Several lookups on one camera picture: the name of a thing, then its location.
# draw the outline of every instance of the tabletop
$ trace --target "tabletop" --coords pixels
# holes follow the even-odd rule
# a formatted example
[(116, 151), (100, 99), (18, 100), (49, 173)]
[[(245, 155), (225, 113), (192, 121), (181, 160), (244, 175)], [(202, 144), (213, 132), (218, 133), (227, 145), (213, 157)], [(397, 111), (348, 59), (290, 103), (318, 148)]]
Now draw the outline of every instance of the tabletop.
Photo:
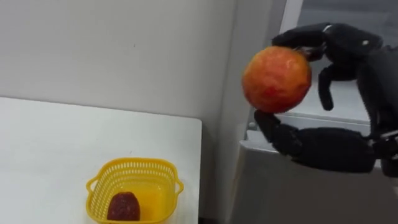
[(198, 221), (201, 121), (0, 98), (3, 223), (94, 223), (86, 182), (118, 157), (166, 159), (185, 185), (170, 223)]

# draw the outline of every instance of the basket rim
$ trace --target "basket rim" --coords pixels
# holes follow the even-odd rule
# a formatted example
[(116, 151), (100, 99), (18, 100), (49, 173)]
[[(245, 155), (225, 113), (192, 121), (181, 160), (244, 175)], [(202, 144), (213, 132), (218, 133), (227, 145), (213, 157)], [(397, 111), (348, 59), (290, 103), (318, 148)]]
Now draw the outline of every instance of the basket rim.
[[(92, 198), (93, 198), (93, 194), (94, 191), (91, 189), (91, 185), (93, 182), (95, 182), (96, 180), (98, 180), (102, 173), (109, 168), (113, 163), (115, 162), (137, 162), (137, 161), (146, 161), (146, 162), (161, 162), (161, 163), (166, 163), (167, 165), (170, 166), (170, 168), (172, 169), (172, 171), (175, 174), (175, 183), (179, 185), (180, 189), (174, 193), (174, 204), (172, 209), (170, 210), (170, 212), (166, 215), (164, 215), (162, 218), (158, 219), (158, 220), (148, 220), (148, 221), (114, 221), (114, 220), (108, 220), (108, 219), (100, 219), (97, 218), (96, 216), (94, 216), (91, 212), (91, 210), (89, 209), (89, 203), (91, 202)], [(182, 183), (182, 181), (178, 178), (178, 171), (177, 168), (174, 164), (172, 164), (171, 162), (165, 160), (165, 159), (154, 159), (154, 158), (145, 158), (145, 157), (122, 157), (122, 158), (117, 158), (117, 159), (113, 159), (109, 162), (107, 162), (106, 164), (104, 164), (102, 166), (102, 168), (98, 171), (97, 175), (95, 175), (95, 177), (93, 177), (92, 179), (90, 179), (87, 183), (86, 183), (86, 189), (88, 191), (88, 196), (86, 199), (86, 212), (88, 214), (88, 216), (90, 218), (92, 218), (94, 221), (99, 222), (99, 223), (107, 223), (107, 222), (112, 222), (114, 224), (153, 224), (153, 223), (159, 223), (159, 222), (163, 222), (166, 221), (166, 219), (168, 219), (173, 212), (175, 211), (175, 208), (177, 207), (177, 199), (178, 196), (180, 195), (180, 193), (184, 190), (184, 184)]]

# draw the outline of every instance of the yellow basket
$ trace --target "yellow basket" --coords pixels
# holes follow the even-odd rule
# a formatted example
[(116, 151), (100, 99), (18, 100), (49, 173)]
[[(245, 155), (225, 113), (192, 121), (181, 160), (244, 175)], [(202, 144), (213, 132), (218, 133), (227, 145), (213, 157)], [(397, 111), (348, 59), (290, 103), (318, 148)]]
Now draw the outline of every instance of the yellow basket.
[[(91, 185), (97, 181), (94, 190)], [(105, 164), (98, 175), (86, 184), (87, 214), (100, 224), (160, 224), (177, 206), (178, 195), (184, 186), (178, 179), (175, 166), (162, 159), (121, 158)], [(140, 221), (107, 220), (111, 199), (119, 192), (132, 192), (141, 209)]]

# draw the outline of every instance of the apple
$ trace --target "apple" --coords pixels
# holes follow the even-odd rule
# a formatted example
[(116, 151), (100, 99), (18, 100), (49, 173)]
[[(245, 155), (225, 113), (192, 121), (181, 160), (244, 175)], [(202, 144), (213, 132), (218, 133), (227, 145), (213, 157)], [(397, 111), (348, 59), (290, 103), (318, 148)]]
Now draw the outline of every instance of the apple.
[(265, 113), (283, 113), (297, 106), (311, 85), (311, 67), (303, 54), (287, 47), (267, 47), (247, 65), (243, 93)]

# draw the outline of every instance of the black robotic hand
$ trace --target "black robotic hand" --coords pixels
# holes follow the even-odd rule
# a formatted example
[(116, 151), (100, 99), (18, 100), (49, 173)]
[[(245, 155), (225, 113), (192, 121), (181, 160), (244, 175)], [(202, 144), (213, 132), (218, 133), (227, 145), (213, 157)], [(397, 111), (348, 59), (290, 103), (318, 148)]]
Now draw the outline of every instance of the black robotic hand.
[(281, 124), (273, 115), (257, 110), (254, 118), (268, 141), (293, 161), (316, 169), (370, 172), (376, 159), (383, 171), (398, 177), (398, 49), (382, 47), (381, 37), (346, 24), (316, 24), (278, 35), (273, 45), (303, 50), (309, 60), (324, 55), (332, 64), (318, 79), (318, 94), (325, 110), (333, 109), (332, 81), (357, 79), (371, 120), (371, 135), (341, 128), (298, 130)]

